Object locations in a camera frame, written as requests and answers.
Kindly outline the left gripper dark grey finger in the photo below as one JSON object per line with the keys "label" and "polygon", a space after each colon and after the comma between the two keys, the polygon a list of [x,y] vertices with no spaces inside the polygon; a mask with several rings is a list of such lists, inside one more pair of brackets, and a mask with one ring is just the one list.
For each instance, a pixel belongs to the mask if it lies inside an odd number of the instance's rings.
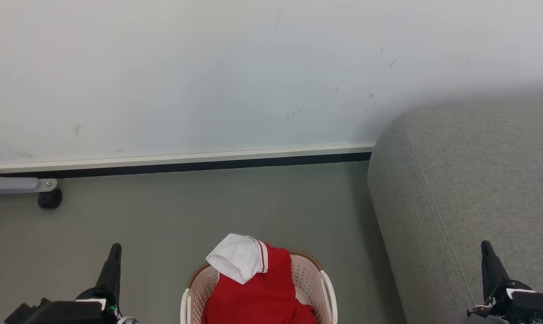
{"label": "left gripper dark grey finger", "polygon": [[113,244],[94,286],[96,296],[111,301],[119,301],[121,293],[121,255],[121,244]]}

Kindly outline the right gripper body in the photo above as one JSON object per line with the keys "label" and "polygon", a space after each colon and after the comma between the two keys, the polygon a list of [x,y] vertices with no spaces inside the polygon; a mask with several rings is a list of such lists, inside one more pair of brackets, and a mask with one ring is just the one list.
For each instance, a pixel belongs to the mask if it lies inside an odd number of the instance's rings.
{"label": "right gripper body", "polygon": [[484,304],[467,311],[466,324],[530,324],[525,311],[515,304],[520,294],[531,297],[536,291],[520,281],[507,279],[496,285]]}

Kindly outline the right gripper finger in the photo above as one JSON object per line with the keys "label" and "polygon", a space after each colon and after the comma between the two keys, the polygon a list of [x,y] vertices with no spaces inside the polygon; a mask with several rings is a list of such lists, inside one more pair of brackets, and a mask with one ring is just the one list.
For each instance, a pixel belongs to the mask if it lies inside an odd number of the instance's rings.
{"label": "right gripper finger", "polygon": [[483,298],[488,300],[498,287],[509,283],[510,277],[490,241],[481,242],[480,248]]}

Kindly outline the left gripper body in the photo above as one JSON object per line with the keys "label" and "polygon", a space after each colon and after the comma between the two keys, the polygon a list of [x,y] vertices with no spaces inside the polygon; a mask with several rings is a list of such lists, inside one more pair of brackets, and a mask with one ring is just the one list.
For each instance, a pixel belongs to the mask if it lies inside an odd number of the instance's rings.
{"label": "left gripper body", "polygon": [[75,302],[97,302],[101,304],[103,324],[139,324],[139,320],[123,316],[119,307],[119,292],[105,287],[94,287],[82,292]]}

